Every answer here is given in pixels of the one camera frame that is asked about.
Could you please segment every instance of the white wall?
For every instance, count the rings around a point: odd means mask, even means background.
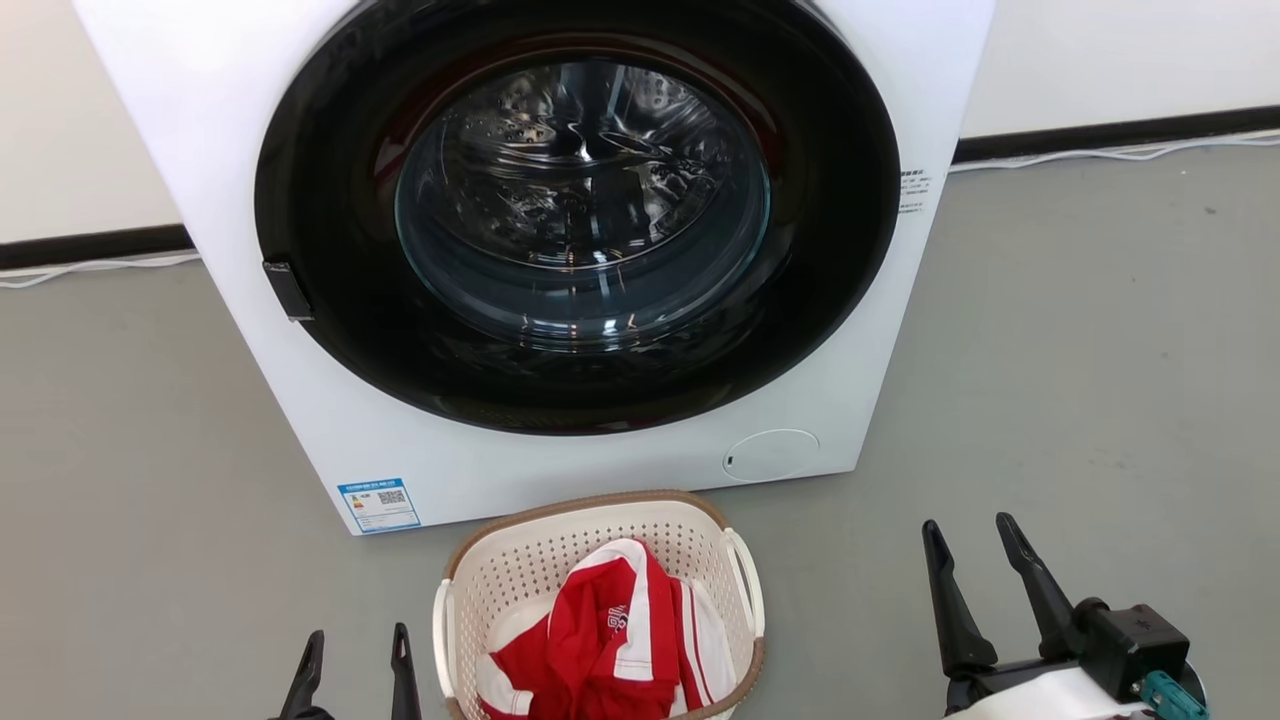
[[[1276,104],[1280,0],[1000,0],[964,135]],[[69,0],[0,0],[0,242],[175,222]]]
[[[0,0],[0,242],[177,222],[69,0]]]
[[[965,137],[1280,105],[1280,0],[997,0]]]

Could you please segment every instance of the printed logo on shirt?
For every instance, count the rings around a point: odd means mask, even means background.
[[[626,605],[616,605],[616,606],[613,606],[613,607],[609,609],[608,625],[609,625],[609,628],[613,629],[613,632],[618,632],[618,630],[626,629],[626,626],[627,626],[627,606]]]

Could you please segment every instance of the washing machine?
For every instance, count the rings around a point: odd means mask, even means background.
[[[854,469],[993,10],[76,4],[353,534]]]

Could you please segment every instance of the red and white clothing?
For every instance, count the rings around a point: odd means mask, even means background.
[[[635,539],[582,559],[552,611],[476,666],[494,720],[662,720],[733,685],[705,588],[668,577]]]

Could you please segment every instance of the basket handle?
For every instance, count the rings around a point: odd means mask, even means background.
[[[435,650],[435,675],[440,680],[440,692],[445,700],[454,696],[453,666],[449,659],[448,630],[453,629],[453,584],[448,578],[440,580],[440,587],[435,591],[435,605],[431,607],[431,644]]]
[[[755,637],[763,638],[764,594],[760,592],[760,575],[755,571],[751,551],[746,548],[742,536],[737,534],[733,528],[724,528],[724,539],[728,541],[730,560],[737,565],[737,592],[742,596],[742,610],[751,618]]]

